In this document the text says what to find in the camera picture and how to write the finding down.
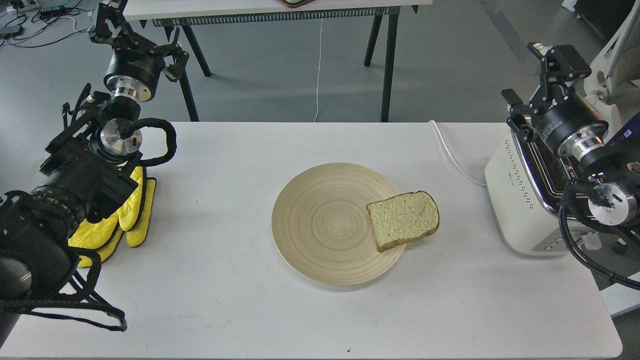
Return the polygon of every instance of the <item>bread crust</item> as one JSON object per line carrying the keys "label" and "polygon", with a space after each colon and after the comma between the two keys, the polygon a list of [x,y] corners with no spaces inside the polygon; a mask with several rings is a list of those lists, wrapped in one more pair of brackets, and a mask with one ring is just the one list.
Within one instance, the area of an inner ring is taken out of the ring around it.
{"label": "bread crust", "polygon": [[380,242],[380,239],[378,239],[378,235],[376,235],[376,232],[374,231],[374,232],[373,232],[373,235],[374,235],[374,236],[375,236],[375,238],[376,238],[376,248],[377,248],[378,252],[383,252],[383,251],[385,251],[385,250],[391,249],[391,248],[396,247],[396,246],[398,246],[398,245],[402,245],[402,244],[407,244],[407,243],[416,242],[416,241],[418,241],[418,240],[420,240],[420,239],[423,239],[423,238],[424,238],[424,237],[426,237],[426,236],[429,236],[429,235],[434,234],[436,231],[438,231],[438,228],[440,228],[440,210],[438,209],[438,204],[436,203],[436,200],[434,200],[434,199],[433,199],[433,197],[432,197],[428,192],[425,192],[425,191],[423,191],[423,190],[420,190],[420,191],[417,191],[417,192],[401,193],[401,194],[399,194],[399,195],[392,196],[392,197],[390,197],[390,198],[388,198],[388,199],[384,199],[384,200],[380,200],[380,201],[374,201],[374,202],[369,203],[369,204],[367,204],[367,205],[366,205],[367,212],[369,212],[369,215],[371,215],[371,209],[369,208],[369,206],[370,206],[370,205],[377,204],[377,203],[379,203],[379,202],[386,202],[386,201],[391,200],[391,199],[393,199],[393,198],[396,198],[396,197],[398,197],[398,196],[415,195],[415,194],[417,194],[417,193],[424,193],[424,194],[426,194],[426,195],[431,199],[431,201],[433,201],[433,204],[434,204],[434,205],[435,205],[435,207],[436,207],[436,213],[438,214],[438,223],[436,224],[436,226],[435,226],[432,230],[426,231],[425,233],[423,233],[423,234],[421,234],[421,235],[419,235],[419,236],[416,236],[415,238],[410,238],[410,239],[396,239],[396,240],[391,241],[391,242],[388,242],[388,243],[386,243],[386,244],[384,244],[384,245],[382,245],[382,246],[379,246],[379,245],[378,245],[378,242]]}

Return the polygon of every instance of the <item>table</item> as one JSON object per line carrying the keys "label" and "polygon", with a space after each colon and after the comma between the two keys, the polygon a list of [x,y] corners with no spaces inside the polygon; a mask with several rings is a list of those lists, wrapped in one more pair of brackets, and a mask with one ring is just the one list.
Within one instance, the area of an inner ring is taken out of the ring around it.
{"label": "table", "polygon": [[[150,19],[155,26],[164,26],[167,39],[169,29],[181,26],[204,76],[211,76],[211,70],[191,30],[192,25],[373,16],[364,60],[364,66],[368,67],[376,47],[382,16],[388,15],[387,55],[380,115],[381,122],[388,122],[400,6],[412,5],[417,12],[418,5],[431,3],[433,0],[317,0],[290,9],[276,0],[131,0],[127,3],[124,15],[129,21],[142,20],[144,23]],[[180,83],[189,117],[191,121],[199,121],[186,75]]]}
{"label": "table", "polygon": [[[640,272],[631,275],[629,279],[640,281]],[[640,291],[620,284],[604,288],[600,294],[613,318],[640,307]]]}
{"label": "table", "polygon": [[[621,342],[590,271],[571,256],[505,245],[485,188],[452,165],[428,123],[174,123],[151,228],[103,266],[97,290],[129,330],[23,316],[5,357],[563,358],[617,356]],[[474,178],[504,124],[440,124]],[[145,157],[164,152],[144,130]],[[437,233],[367,284],[316,283],[271,236],[280,190],[334,161],[369,167],[438,203]]]}

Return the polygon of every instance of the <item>brown object on table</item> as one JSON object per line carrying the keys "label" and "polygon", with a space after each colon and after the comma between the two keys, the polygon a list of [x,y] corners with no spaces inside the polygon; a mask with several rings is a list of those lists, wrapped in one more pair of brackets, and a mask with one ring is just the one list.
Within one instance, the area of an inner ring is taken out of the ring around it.
{"label": "brown object on table", "polygon": [[373,202],[367,205],[367,211],[380,252],[418,241],[440,227],[438,205],[423,191]]}
{"label": "brown object on table", "polygon": [[299,1],[299,2],[294,3],[294,4],[292,4],[292,3],[288,2],[287,0],[278,0],[278,1],[280,1],[281,3],[283,3],[283,4],[284,4],[284,6],[286,6],[286,7],[288,7],[288,8],[295,9],[295,8],[297,8],[297,7],[299,7],[299,6],[303,6],[303,5],[309,4],[309,3],[310,3],[310,2],[312,2],[313,0],[302,0],[302,1]]}

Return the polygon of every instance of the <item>gray floor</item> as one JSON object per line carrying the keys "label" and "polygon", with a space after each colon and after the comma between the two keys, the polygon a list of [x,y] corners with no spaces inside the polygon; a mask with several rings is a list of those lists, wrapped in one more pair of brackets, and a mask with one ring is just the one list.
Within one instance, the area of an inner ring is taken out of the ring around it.
{"label": "gray floor", "polygon": [[[64,3],[41,1],[47,4]],[[91,7],[96,0],[85,0]],[[435,0],[418,14],[403,8],[397,36],[391,122],[502,122],[500,96],[514,88],[523,97],[538,85],[538,64],[526,50],[531,41],[573,44],[590,62],[604,43],[560,0]],[[4,24],[12,15],[0,17]],[[76,17],[78,28],[90,22]],[[319,122],[377,122],[383,79],[386,19],[370,68],[362,66],[371,18],[263,22],[194,27],[214,72],[203,77],[195,57],[188,74],[202,121],[312,122],[319,75]],[[26,34],[40,26],[26,24]],[[71,32],[61,19],[29,45]],[[162,29],[141,31],[164,43]],[[185,49],[191,52],[186,40]],[[60,105],[75,102],[86,82],[103,90],[111,49],[92,44],[84,33],[39,49],[0,49],[0,192],[29,188],[46,158],[46,143],[61,131]],[[637,99],[637,94],[626,99]],[[623,117],[640,110],[626,101]],[[188,121],[180,86],[161,79],[156,98],[143,104],[142,117]],[[616,319],[625,353],[640,350],[637,311]]]}

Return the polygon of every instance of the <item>white cable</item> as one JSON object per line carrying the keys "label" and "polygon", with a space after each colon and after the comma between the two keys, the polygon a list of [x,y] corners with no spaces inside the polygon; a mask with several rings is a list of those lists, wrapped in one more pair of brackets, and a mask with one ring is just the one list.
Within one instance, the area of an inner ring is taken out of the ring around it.
{"label": "white cable", "polygon": [[61,16],[59,18],[65,18],[65,19],[73,20],[74,21],[74,31],[78,31],[78,29],[76,29],[76,20],[74,18],[69,17],[69,16]]}
{"label": "white cable", "polygon": [[467,173],[464,170],[462,170],[462,168],[460,167],[460,164],[458,164],[458,162],[456,161],[456,158],[453,156],[453,154],[449,150],[449,147],[447,146],[447,143],[444,142],[444,137],[442,137],[442,133],[440,132],[440,128],[438,127],[438,124],[436,124],[436,122],[434,120],[429,121],[429,123],[432,124],[433,127],[436,129],[436,132],[438,133],[438,136],[440,137],[440,142],[442,142],[442,147],[444,147],[444,150],[447,152],[447,154],[449,155],[449,157],[451,158],[453,163],[456,165],[456,168],[458,168],[458,171],[460,171],[460,173],[463,174],[472,183],[474,183],[476,185],[479,185],[479,186],[486,187],[486,184],[481,183],[481,182],[476,181],[476,180],[473,180],[469,175],[467,175]]}
{"label": "white cable", "polygon": [[314,119],[314,122],[318,120],[318,114],[320,113],[318,95],[320,93],[320,63],[321,62],[322,62],[322,19],[320,19],[320,54],[318,55],[318,77],[316,81],[316,118]]}

